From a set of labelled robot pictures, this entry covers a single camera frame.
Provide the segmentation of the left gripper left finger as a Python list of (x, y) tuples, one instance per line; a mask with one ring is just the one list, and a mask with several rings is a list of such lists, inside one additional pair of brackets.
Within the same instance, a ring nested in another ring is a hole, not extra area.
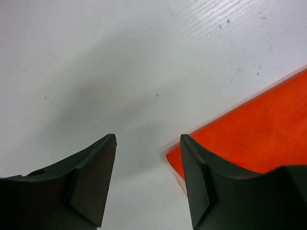
[(3, 230), (95, 230), (102, 225), (117, 140), (91, 146), (26, 176), (0, 180)]

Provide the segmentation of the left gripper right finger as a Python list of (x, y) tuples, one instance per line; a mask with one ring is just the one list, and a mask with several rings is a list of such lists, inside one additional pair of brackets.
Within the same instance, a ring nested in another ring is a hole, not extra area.
[(195, 230), (304, 230), (307, 168), (282, 166), (260, 174), (180, 138), (192, 227)]

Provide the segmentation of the orange t-shirt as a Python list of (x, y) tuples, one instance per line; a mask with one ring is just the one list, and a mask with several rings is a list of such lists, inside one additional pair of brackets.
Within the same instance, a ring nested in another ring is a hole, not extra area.
[(210, 122), (192, 137), (226, 160), (258, 173), (306, 164), (306, 71)]

